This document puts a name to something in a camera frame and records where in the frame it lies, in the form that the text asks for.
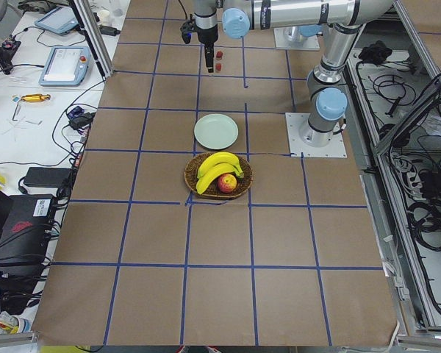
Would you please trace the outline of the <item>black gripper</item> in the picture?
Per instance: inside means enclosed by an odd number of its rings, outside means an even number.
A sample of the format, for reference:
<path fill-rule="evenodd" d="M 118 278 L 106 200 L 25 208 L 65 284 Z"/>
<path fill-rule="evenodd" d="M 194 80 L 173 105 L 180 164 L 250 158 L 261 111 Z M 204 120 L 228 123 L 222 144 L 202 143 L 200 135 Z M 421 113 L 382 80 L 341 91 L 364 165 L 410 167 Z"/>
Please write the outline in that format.
<path fill-rule="evenodd" d="M 198 40 L 204 44 L 204 56 L 207 71 L 214 71 L 214 43 L 218 40 L 218 26 L 209 29 L 198 28 Z"/>

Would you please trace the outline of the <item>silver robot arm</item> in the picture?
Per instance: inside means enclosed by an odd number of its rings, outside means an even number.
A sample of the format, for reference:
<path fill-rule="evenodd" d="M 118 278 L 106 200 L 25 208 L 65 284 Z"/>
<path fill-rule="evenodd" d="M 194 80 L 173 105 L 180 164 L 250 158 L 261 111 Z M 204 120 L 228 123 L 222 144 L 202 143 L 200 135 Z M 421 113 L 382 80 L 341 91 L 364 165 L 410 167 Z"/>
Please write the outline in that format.
<path fill-rule="evenodd" d="M 204 44 L 208 71 L 213 71 L 214 43 L 218 39 L 217 9 L 229 37 L 243 38 L 254 29 L 320 25 L 326 31 L 326 49 L 313 77 L 326 85 L 341 80 L 341 71 L 366 23 L 392 6 L 391 1 L 194 1 L 194 13 L 183 24 L 182 38 L 196 33 Z"/>
<path fill-rule="evenodd" d="M 329 144 L 335 124 L 344 115 L 347 96 L 337 88 L 346 61 L 363 26 L 383 15 L 391 1 L 301 1 L 300 21 L 317 22 L 328 31 L 320 63 L 307 78 L 312 112 L 299 128 L 312 147 Z"/>

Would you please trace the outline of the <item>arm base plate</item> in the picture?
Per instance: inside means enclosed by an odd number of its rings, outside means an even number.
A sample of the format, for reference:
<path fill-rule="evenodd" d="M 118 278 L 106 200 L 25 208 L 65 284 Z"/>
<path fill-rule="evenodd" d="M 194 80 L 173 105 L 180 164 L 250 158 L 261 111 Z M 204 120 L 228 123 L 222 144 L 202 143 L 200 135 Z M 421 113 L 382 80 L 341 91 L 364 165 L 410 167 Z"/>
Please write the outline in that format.
<path fill-rule="evenodd" d="M 285 118 L 290 154 L 293 157 L 347 157 L 338 123 L 331 132 L 323 133 L 309 125 L 309 113 L 286 113 Z"/>
<path fill-rule="evenodd" d="M 284 50 L 318 51 L 320 25 L 289 26 L 274 29 L 276 48 Z"/>

